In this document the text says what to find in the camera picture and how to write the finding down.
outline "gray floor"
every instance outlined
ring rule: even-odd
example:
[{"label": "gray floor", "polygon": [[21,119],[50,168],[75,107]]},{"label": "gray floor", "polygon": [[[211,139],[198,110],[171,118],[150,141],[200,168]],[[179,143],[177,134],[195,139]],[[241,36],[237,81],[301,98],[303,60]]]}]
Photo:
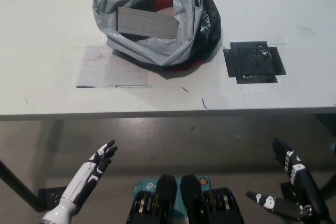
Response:
[{"label": "gray floor", "polygon": [[[104,142],[115,139],[112,165],[73,223],[125,223],[132,188],[142,179],[205,174],[213,188],[229,187],[245,223],[290,223],[257,206],[247,190],[281,196],[287,180],[270,140],[286,140],[321,186],[336,170],[336,140],[314,116],[231,116],[0,122],[0,159],[34,192],[69,183]],[[0,223],[37,224],[37,214],[0,181]],[[328,200],[336,220],[336,197]]]}]

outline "table surface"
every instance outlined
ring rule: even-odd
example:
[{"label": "table surface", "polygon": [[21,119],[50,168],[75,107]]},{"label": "table surface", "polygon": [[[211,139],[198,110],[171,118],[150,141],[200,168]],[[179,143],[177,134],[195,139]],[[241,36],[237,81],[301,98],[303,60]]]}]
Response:
[{"label": "table surface", "polygon": [[[336,0],[214,1],[221,48],[192,73],[167,79],[113,55],[92,0],[0,0],[0,118],[336,112]],[[222,49],[262,40],[278,48],[287,74],[237,84]],[[103,85],[76,88],[83,76],[97,77],[92,66]]]}]

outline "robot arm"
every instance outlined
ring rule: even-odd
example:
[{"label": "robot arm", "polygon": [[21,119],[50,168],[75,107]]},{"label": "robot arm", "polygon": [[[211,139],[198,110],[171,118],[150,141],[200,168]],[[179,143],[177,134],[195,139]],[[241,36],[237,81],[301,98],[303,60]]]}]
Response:
[{"label": "robot arm", "polygon": [[288,219],[309,223],[333,223],[319,188],[297,154],[282,140],[272,142],[276,160],[290,182],[281,184],[285,199],[248,191],[246,196],[267,210]]},{"label": "robot arm", "polygon": [[64,191],[59,205],[43,217],[44,224],[70,224],[90,196],[117,150],[112,140],[99,148],[77,171]]}]

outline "orange sticker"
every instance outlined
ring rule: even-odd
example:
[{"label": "orange sticker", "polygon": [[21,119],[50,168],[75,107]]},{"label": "orange sticker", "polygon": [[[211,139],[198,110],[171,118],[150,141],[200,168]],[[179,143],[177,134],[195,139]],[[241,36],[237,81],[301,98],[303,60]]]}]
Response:
[{"label": "orange sticker", "polygon": [[206,178],[200,178],[199,183],[201,183],[201,186],[206,186],[208,184],[208,180]]}]

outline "gray perforated panel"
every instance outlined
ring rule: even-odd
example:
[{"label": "gray perforated panel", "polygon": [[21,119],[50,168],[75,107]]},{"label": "gray perforated panel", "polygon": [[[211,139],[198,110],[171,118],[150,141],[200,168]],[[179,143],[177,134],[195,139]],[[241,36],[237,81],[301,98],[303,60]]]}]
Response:
[{"label": "gray perforated panel", "polygon": [[118,7],[118,32],[176,39],[178,21],[173,16]]}]

